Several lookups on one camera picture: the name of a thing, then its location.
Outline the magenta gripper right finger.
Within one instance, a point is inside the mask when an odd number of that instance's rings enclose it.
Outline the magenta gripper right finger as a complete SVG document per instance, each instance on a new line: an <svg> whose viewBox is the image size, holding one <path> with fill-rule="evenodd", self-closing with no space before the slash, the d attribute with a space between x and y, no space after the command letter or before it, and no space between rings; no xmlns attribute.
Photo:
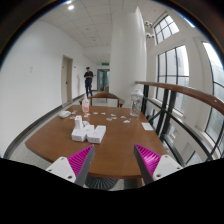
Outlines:
<svg viewBox="0 0 224 224"><path fill-rule="evenodd" d="M150 184L182 169L169 155L157 153L140 145L134 145L134 155L145 184Z"/></svg>

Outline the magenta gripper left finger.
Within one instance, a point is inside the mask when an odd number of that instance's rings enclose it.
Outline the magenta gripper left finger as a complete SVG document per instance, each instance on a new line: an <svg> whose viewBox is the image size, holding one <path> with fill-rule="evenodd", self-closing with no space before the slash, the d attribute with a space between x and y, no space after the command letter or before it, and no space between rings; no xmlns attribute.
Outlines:
<svg viewBox="0 0 224 224"><path fill-rule="evenodd" d="M76 185L83 186L94 156L95 147L90 145L68 158L59 157L47 168L47 171Z"/></svg>

